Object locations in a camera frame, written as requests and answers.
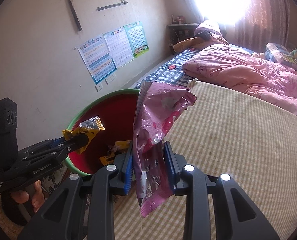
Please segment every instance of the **tiled floor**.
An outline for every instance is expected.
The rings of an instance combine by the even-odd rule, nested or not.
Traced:
[[[152,74],[154,71],[156,71],[160,66],[162,66],[164,63],[168,62],[172,58],[174,58],[176,55],[170,55],[165,60],[163,60],[160,64],[156,65],[154,68],[152,68],[149,72],[147,72],[144,76],[142,76],[138,81],[136,81],[133,85],[130,86],[130,88],[135,87],[138,83],[140,83],[144,78],[146,78],[148,75]]]

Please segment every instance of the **pink plastic bag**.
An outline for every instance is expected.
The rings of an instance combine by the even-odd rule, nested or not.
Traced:
[[[162,139],[182,112],[194,105],[189,88],[144,82],[133,125],[133,158],[136,194],[146,217],[172,195],[163,159]]]

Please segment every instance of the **plastic tub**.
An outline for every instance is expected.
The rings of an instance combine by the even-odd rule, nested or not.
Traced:
[[[65,163],[72,172],[81,176],[96,173],[103,166],[99,157],[107,156],[108,145],[133,139],[138,94],[138,89],[123,89],[107,94],[88,105],[71,121],[67,129],[74,130],[81,122],[98,115],[105,127],[82,154],[69,153]]]

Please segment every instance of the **educational poster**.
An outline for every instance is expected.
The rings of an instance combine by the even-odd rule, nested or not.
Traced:
[[[117,68],[123,67],[134,59],[124,27],[105,33],[104,38]]]
[[[78,46],[78,50],[90,71],[95,84],[116,70],[115,63],[103,35],[99,35]]]
[[[142,22],[132,23],[125,25],[124,27],[130,40],[130,46],[132,48],[134,58],[137,58],[147,52],[149,50],[149,46],[146,41]]]

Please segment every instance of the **finger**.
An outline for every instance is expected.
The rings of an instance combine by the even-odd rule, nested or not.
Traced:
[[[34,211],[37,212],[37,210],[44,204],[45,199],[44,199],[44,195],[42,192],[42,187],[41,187],[41,181],[37,181],[34,183],[34,187],[35,187],[35,194],[32,197],[32,205],[34,207]]]
[[[23,190],[11,192],[10,196],[18,204],[23,204],[29,200],[29,194]]]

